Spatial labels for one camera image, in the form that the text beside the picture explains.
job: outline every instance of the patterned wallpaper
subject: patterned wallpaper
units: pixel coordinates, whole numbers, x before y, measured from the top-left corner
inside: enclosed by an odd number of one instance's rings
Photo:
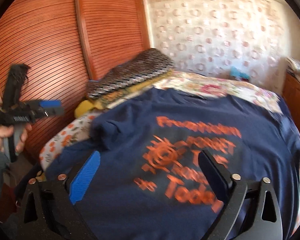
[[[276,91],[283,28],[268,0],[146,0],[154,46],[175,68],[228,78],[234,66]]]

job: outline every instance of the metal screw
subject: metal screw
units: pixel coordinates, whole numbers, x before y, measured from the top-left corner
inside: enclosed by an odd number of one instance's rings
[[[29,184],[34,184],[36,181],[37,181],[37,179],[32,178],[32,179],[29,179],[28,183]]]
[[[58,180],[64,180],[64,179],[66,179],[67,178],[67,175],[66,174],[60,174],[59,176],[58,176]]]
[[[241,176],[237,173],[234,173],[231,175],[232,179],[235,179],[235,180],[240,180],[241,179]]]
[[[271,180],[267,177],[263,177],[262,180],[264,183],[267,183],[267,184],[271,182]]]

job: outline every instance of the human hand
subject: human hand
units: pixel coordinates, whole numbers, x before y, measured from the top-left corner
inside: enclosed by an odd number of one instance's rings
[[[23,151],[23,148],[25,146],[25,141],[28,138],[28,131],[31,131],[31,130],[32,130],[32,126],[29,123],[27,123],[21,136],[20,136],[20,141],[18,142],[18,144],[16,146],[16,152],[20,153]],[[6,127],[3,125],[0,125],[0,151],[2,151],[2,152],[4,151],[3,139],[8,138],[11,135],[13,135],[13,132],[14,132],[13,126]]]

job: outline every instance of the wooden furniture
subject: wooden furniture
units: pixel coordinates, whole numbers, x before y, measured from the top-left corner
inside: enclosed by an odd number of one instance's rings
[[[10,65],[25,63],[21,100],[59,99],[65,108],[33,126],[26,150],[38,158],[74,119],[89,79],[149,47],[143,0],[15,0],[0,19],[0,104]]]
[[[286,73],[282,97],[286,101],[292,119],[300,132],[300,82],[288,73]]]

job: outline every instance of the t-shirt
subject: t-shirt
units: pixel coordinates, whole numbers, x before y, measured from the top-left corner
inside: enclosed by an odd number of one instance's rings
[[[199,168],[202,149],[244,179],[270,178],[284,239],[292,233],[300,134],[285,115],[230,95],[205,100],[151,89],[97,117],[90,135],[66,147],[46,175],[69,170],[88,149],[101,153],[75,204],[100,240],[201,239],[223,206]],[[244,211],[234,231],[243,218]]]

